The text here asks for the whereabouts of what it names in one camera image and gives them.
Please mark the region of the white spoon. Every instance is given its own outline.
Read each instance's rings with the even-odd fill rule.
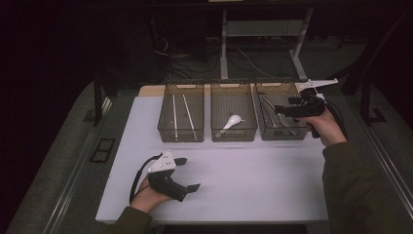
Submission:
[[[219,133],[217,133],[215,137],[221,137],[227,129],[230,129],[234,125],[239,124],[242,120],[243,119],[240,115],[231,115],[225,127]]]

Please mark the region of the gray carpet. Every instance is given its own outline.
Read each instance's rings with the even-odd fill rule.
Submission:
[[[248,49],[242,45],[241,48],[250,57],[259,69],[273,75],[289,75],[296,79],[296,74],[289,61],[286,49],[292,42],[276,41],[273,44],[265,45],[265,48]],[[341,68],[351,64],[361,53],[364,45],[349,45],[338,49],[336,39],[325,41],[312,41],[304,44],[300,59],[309,78],[318,80],[339,71]],[[230,78],[263,76],[252,69],[249,61],[242,58],[239,53],[231,53],[232,61],[229,62]],[[215,66],[218,55],[211,55],[206,62],[203,61],[181,61],[180,64],[191,67],[192,71],[180,67],[183,72],[193,78],[216,79],[219,78],[219,63]],[[167,78],[182,78],[176,74],[168,74]],[[340,93],[340,86],[345,78],[340,80],[339,85],[326,87],[320,91],[327,99],[338,105],[349,133],[351,142],[363,161],[370,165],[383,178],[383,196],[385,202],[389,204],[392,212],[396,215],[399,225],[410,233],[413,230],[413,222],[408,215],[398,195],[394,192],[391,182],[387,179],[381,164],[378,161],[377,153],[369,137],[363,129],[363,123],[357,116],[359,96],[343,97]],[[59,202],[60,194],[64,191],[67,181],[71,178],[74,167],[83,163],[79,172],[78,182],[72,188],[73,196],[63,194],[66,198],[67,207],[63,207],[62,219],[56,222],[55,227],[48,226],[51,233],[102,233],[107,228],[106,224],[94,220],[99,200],[102,195],[107,177],[112,163],[116,156],[116,150],[129,111],[135,96],[134,92],[119,93],[116,98],[112,98],[112,106],[107,115],[104,116],[98,127],[93,127],[91,122],[83,122],[88,111],[93,109],[93,87],[89,85],[79,96],[73,105],[72,111],[61,128],[54,145],[52,146],[45,162],[38,175],[27,192],[24,201],[21,203],[18,213],[13,220],[8,233],[42,233],[53,215],[54,208]],[[397,115],[393,108],[386,102],[380,92],[374,90],[372,99],[373,107],[379,108],[388,122],[373,124],[372,130],[389,152],[394,164],[402,173],[403,178],[409,187],[413,186],[412,163],[413,157],[413,132],[404,121]],[[93,143],[90,136],[95,136]],[[101,138],[114,138],[114,148],[107,163],[91,163],[89,157],[96,148],[97,142]],[[267,230],[262,233],[274,233]],[[309,234],[327,234],[329,232],[328,222],[312,223],[307,225]],[[228,233],[238,233],[231,229]]]

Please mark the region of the white table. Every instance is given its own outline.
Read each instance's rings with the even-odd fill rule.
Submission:
[[[136,171],[148,158],[167,150],[175,158],[188,159],[172,178],[183,186],[200,183],[201,187],[182,203],[163,203],[151,214],[153,224],[327,220],[319,139],[308,134],[304,140],[263,141],[257,130],[253,142],[212,142],[206,96],[205,141],[163,143],[157,130],[162,100],[162,96],[135,98],[96,220],[114,222],[129,205]]]

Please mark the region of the dark background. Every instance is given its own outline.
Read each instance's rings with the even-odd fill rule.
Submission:
[[[330,35],[368,39],[375,29],[380,28],[381,22],[389,25],[399,14],[398,6],[405,4],[404,1],[381,3],[383,5],[315,8],[308,36],[310,39]],[[221,15],[219,11],[202,14],[187,11],[187,14],[177,17],[163,12],[159,14],[161,24],[149,26],[150,14],[91,11],[80,8],[78,1],[1,1],[0,11],[0,86],[3,97],[0,233],[3,233],[72,104],[85,87],[99,77],[105,92],[116,96],[120,89],[138,89],[145,82],[161,81],[164,61],[152,52],[157,46],[157,33],[170,38],[177,50],[186,50],[199,59],[205,58],[205,37],[220,36]],[[233,16],[246,18],[243,11]],[[248,18],[254,16],[263,14],[256,12]],[[191,21],[192,24],[182,25],[183,21]],[[406,22],[403,28],[411,31],[408,29],[412,28],[411,25]],[[392,62],[398,70],[405,70],[401,66],[409,66],[407,56],[400,54],[412,55],[411,32],[406,31],[399,30],[397,33],[403,36],[393,38],[395,46],[382,53],[400,59]],[[406,42],[410,42],[408,50],[403,47]],[[385,61],[379,59],[376,68],[383,67],[383,63]],[[387,73],[376,72],[374,75],[394,74],[391,67],[386,70]],[[395,88],[388,93],[389,97],[394,97],[397,92],[395,84],[403,86],[406,76],[407,71],[398,74],[400,79],[394,82]],[[409,80],[410,89],[406,93],[411,93],[413,79]]]

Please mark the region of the floor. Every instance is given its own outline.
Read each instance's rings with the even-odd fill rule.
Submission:
[[[245,40],[228,43],[230,78],[264,77],[264,73],[267,73],[296,80],[287,53],[294,41],[282,38],[270,41],[262,39],[259,42],[261,46],[254,47],[250,41]],[[338,45],[339,41],[335,38],[305,42],[300,59],[310,79],[322,80],[331,76],[355,61],[364,48],[363,44],[345,44],[341,49]],[[168,64],[166,79],[219,78],[219,54],[216,48],[211,43],[210,55],[206,60],[176,58]],[[410,156],[413,152],[413,131],[387,103],[380,91],[375,89],[372,107],[380,109],[387,122],[367,127],[358,117],[359,93],[353,97],[344,97],[340,92],[345,80],[346,77],[341,77],[339,84],[319,91],[339,106],[345,116],[349,141],[360,157],[383,178],[385,201],[405,233],[410,233],[413,230],[412,215],[401,202],[400,194],[394,190],[394,184],[383,170],[380,157],[383,152],[389,154],[406,187],[412,188],[413,157]],[[88,118],[94,109],[93,85],[90,84],[82,92],[21,203],[8,233],[27,233],[27,230],[30,233],[102,233],[106,230],[107,224],[95,221],[94,216],[136,94],[137,90],[123,90],[111,98],[105,106],[103,119],[94,127]],[[92,163],[89,158],[102,138],[114,138],[114,148],[106,163]],[[248,230],[248,233],[330,233],[328,222],[291,226],[251,225],[243,228],[192,227],[198,228],[196,231],[182,228],[191,227],[167,227],[165,233],[212,233],[211,229],[216,233],[246,233]]]

